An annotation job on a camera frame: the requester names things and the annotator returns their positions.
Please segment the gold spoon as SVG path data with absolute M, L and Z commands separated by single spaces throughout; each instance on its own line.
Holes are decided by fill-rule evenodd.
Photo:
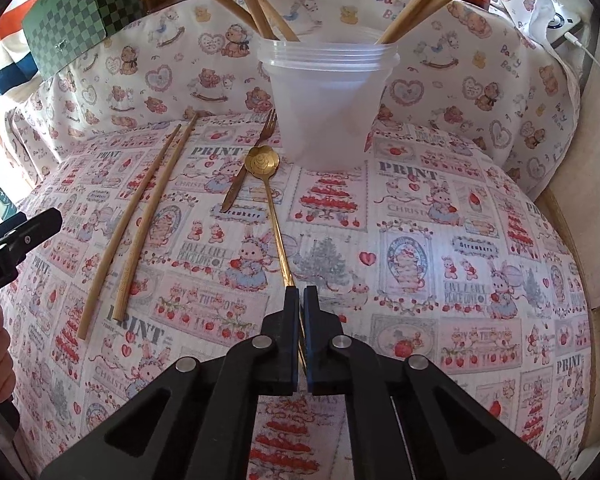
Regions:
M 288 262 L 286 247 L 284 245 L 283 233 L 280 229 L 277 211 L 275 208 L 271 179 L 275 176 L 280 164 L 280 158 L 276 151 L 268 145 L 250 148 L 245 160 L 246 170 L 263 184 L 266 202 L 268 203 L 268 218 L 270 218 L 271 229 L 274 236 L 276 254 L 278 257 L 280 278 L 284 289 L 295 288 L 294 276 Z

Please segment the striped orange blue white blanket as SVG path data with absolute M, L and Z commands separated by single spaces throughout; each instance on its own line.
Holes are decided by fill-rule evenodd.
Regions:
M 36 0 L 12 0 L 0 16 L 0 96 L 27 84 L 37 73 L 22 21 Z

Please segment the printed bear tablecloth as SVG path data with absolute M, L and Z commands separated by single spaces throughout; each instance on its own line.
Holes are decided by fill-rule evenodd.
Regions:
M 5 118 L 60 232 L 1 293 L 23 453 L 41 472 L 181 356 L 222 356 L 283 299 L 266 195 L 222 200 L 272 107 L 257 37 L 184 1 L 88 50 Z M 590 400 L 576 262 L 535 206 L 576 77 L 500 14 L 449 3 L 399 44 L 358 169 L 283 159 L 291 271 L 383 356 L 432 359 L 567 477 Z

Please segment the translucent plastic cup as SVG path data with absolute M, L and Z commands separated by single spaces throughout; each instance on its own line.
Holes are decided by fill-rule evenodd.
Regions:
M 362 165 L 380 99 L 400 62 L 378 30 L 329 28 L 298 42 L 260 39 L 285 156 L 316 171 Z

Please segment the green checkered box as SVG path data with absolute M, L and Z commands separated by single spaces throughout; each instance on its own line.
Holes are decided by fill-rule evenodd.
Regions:
M 43 78 L 143 16 L 142 0 L 36 0 L 24 36 Z

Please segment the beige cushion board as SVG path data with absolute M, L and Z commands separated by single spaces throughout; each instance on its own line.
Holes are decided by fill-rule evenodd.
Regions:
M 600 26 L 582 44 L 588 52 L 578 128 L 538 204 L 572 250 L 586 300 L 595 309 L 600 307 Z

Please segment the white charging device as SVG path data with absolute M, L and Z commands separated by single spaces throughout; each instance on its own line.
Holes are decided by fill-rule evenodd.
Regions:
M 560 44 L 564 41 L 567 32 L 575 34 L 582 26 L 582 18 L 577 13 L 558 6 L 546 26 L 546 39 L 550 44 Z

